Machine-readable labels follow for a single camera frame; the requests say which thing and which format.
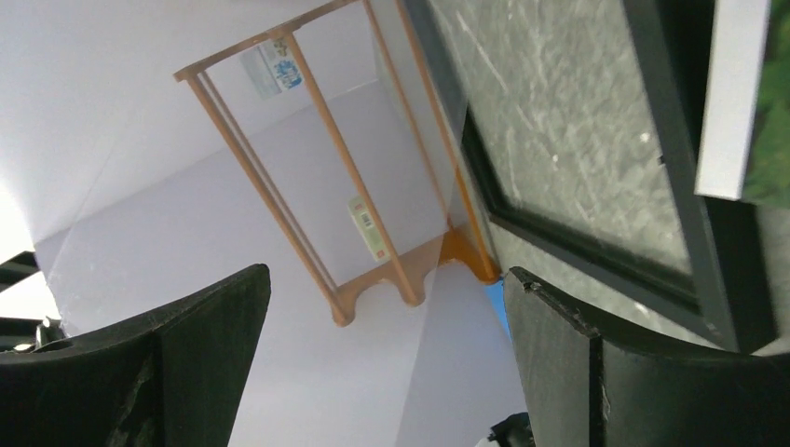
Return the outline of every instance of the blue object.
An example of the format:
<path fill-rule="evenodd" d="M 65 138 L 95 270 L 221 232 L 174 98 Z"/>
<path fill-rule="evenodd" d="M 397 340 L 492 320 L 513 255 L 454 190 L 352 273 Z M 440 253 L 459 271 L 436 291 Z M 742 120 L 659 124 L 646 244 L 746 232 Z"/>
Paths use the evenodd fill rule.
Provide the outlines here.
<path fill-rule="evenodd" d="M 502 328 L 505 329 L 508 337 L 512 340 L 511 328 L 508 325 L 508 315 L 505 313 L 505 295 L 502 289 L 502 280 L 500 279 L 497 284 L 486 286 L 485 294 L 488 295 L 488 299 L 491 301 L 494 311 L 497 312 L 497 318 L 499 318 Z"/>

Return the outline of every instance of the white wall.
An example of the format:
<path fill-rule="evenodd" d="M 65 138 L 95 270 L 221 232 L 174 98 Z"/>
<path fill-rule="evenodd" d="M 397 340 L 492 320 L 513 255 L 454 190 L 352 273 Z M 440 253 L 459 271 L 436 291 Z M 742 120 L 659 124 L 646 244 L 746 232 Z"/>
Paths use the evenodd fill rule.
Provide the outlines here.
<path fill-rule="evenodd" d="M 32 251 L 33 242 L 16 201 L 0 186 L 0 264 L 23 251 Z M 55 299 L 39 272 L 0 291 L 0 317 L 42 319 L 57 317 Z"/>
<path fill-rule="evenodd" d="M 461 264 L 436 274 L 397 447 L 472 446 L 526 411 L 511 340 Z"/>
<path fill-rule="evenodd" d="M 440 234 L 442 214 L 414 142 L 398 126 L 382 88 L 358 88 L 330 106 L 396 245 L 406 250 Z M 356 193 L 315 110 L 252 136 L 252 143 L 335 278 L 372 267 L 347 215 L 346 203 Z M 248 264 L 268 264 L 271 304 L 231 445 L 395 445 L 430 307 L 408 307 L 392 286 L 375 286 L 361 297 L 357 319 L 336 328 L 317 286 L 229 151 L 97 213 L 36 250 L 70 333 L 144 312 Z M 446 267 L 438 277 L 445 274 L 449 291 L 441 303 L 451 305 L 455 295 L 485 302 L 482 286 L 464 267 Z M 461 286 L 453 288 L 450 277 L 460 278 Z M 463 313 L 467 323 L 447 326 L 439 311 L 431 318 L 440 322 L 431 324 L 483 324 L 488 329 L 478 327 L 479 336 L 493 331 L 502 341 L 493 311 L 488 314 L 480 323 L 473 313 Z M 439 339 L 454 343 L 453 337 Z M 447 350 L 488 347 L 471 343 Z M 445 374 L 446 367 L 431 364 L 422 380 L 433 381 L 430 375 Z M 480 382 L 474 393 L 497 386 Z M 484 422 L 475 431 L 484 433 L 490 417 L 458 410 L 458 421 L 475 426 L 478 419 Z"/>
<path fill-rule="evenodd" d="M 437 172 L 443 195 L 449 197 L 447 203 L 453 223 L 467 236 L 469 241 L 474 242 L 474 235 L 470 228 L 469 215 L 462 201 L 462 196 L 458 193 L 458 185 L 455 180 L 455 167 L 450 163 L 446 148 L 442 142 L 442 135 L 436 125 L 436 118 L 430 107 L 428 93 L 425 91 L 425 86 L 417 69 L 414 54 L 409 45 L 403 23 L 399 17 L 397 2 L 394 0 L 371 0 L 371 5 L 373 6 L 375 15 L 378 17 L 382 35 L 384 36 L 389 53 L 393 59 L 395 71 L 401 80 L 406 100 L 411 106 L 417 126 L 419 127 L 420 133 L 423 135 L 429 158 Z M 400 102 L 397 99 L 390 73 L 387 71 L 380 56 L 375 58 L 375 61 L 379 79 L 388 86 L 393 102 L 398 104 L 400 108 Z M 463 103 L 464 99 L 456 98 L 455 101 Z M 457 122 L 457 120 L 464 119 L 466 110 L 454 110 L 453 113 L 454 115 L 448 118 L 452 118 L 451 121 Z M 405 117 L 402 117 L 402 121 L 405 126 Z M 477 216 L 478 222 L 483 222 L 485 220 L 485 216 L 482 213 L 484 209 L 483 203 L 478 198 L 476 190 L 472 186 L 473 183 L 470 180 L 470 174 L 466 169 L 463 156 L 457 148 L 457 142 L 460 142 L 460 135 L 453 134 L 450 138 L 453 140 L 452 143 L 454 145 L 456 159 L 459 161 L 461 177 L 465 179 L 464 183 L 470 190 L 472 208 Z M 489 255 L 496 256 L 494 254 L 493 244 L 490 240 L 490 235 L 488 235 L 485 225 L 483 225 L 483 231 L 484 243 L 487 245 Z"/>
<path fill-rule="evenodd" d="M 0 187 L 18 201 L 33 241 L 223 149 L 172 74 L 323 3 L 0 2 Z M 297 36 L 328 96 L 375 79 L 361 5 Z M 237 59 L 211 70 L 252 131 L 310 105 L 303 88 L 263 104 L 242 72 Z"/>

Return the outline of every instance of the white panel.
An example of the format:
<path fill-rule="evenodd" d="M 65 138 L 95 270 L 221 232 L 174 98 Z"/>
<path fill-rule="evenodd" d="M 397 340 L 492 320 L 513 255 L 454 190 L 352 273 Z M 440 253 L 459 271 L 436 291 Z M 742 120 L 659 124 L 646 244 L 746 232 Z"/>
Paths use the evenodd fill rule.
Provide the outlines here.
<path fill-rule="evenodd" d="M 749 159 L 770 0 L 718 0 L 696 193 L 737 200 Z"/>

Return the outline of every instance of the dark gray frame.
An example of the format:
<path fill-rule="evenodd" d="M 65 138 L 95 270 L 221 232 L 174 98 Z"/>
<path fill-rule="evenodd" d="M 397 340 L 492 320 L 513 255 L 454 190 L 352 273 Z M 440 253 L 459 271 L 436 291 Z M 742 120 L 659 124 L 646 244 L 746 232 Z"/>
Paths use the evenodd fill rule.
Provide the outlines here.
<path fill-rule="evenodd" d="M 505 198 L 468 110 L 428 0 L 408 11 L 488 219 L 607 286 L 728 350 L 777 337 L 755 207 L 694 195 L 713 30 L 713 0 L 621 0 L 687 242 L 686 277 L 600 243 Z"/>

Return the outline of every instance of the white ceiling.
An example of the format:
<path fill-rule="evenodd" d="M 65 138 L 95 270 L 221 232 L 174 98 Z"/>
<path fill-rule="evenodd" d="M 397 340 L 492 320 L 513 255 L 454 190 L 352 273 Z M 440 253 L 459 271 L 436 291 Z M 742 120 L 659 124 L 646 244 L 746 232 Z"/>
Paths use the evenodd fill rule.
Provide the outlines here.
<path fill-rule="evenodd" d="M 172 74 L 325 0 L 0 2 L 0 187 L 34 242 L 157 183 L 223 144 Z M 375 79 L 360 4 L 299 32 L 325 96 Z M 231 59 L 210 70 L 248 134 L 310 104 L 263 103 Z"/>

